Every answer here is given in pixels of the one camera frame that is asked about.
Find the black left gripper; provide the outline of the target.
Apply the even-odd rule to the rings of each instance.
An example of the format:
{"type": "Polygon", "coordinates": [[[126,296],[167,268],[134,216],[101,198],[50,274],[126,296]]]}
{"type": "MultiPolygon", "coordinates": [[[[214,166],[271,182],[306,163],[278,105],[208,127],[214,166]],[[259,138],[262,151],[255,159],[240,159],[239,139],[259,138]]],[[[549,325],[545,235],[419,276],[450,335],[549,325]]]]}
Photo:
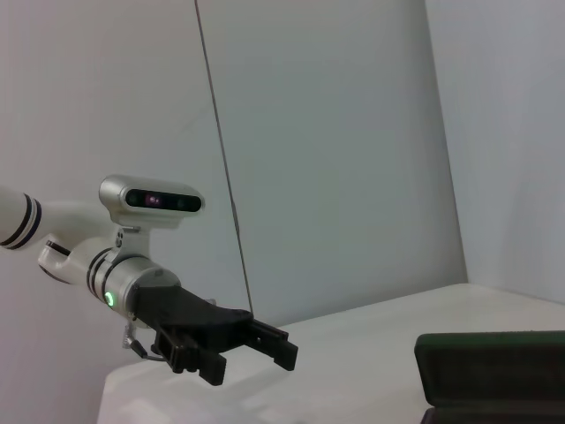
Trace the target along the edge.
{"type": "Polygon", "coordinates": [[[154,348],[176,374],[197,373],[223,384],[227,360],[220,354],[245,344],[293,371],[298,347],[289,334],[253,319],[251,312],[215,306],[180,286],[142,287],[135,317],[155,331],[154,348]]]}

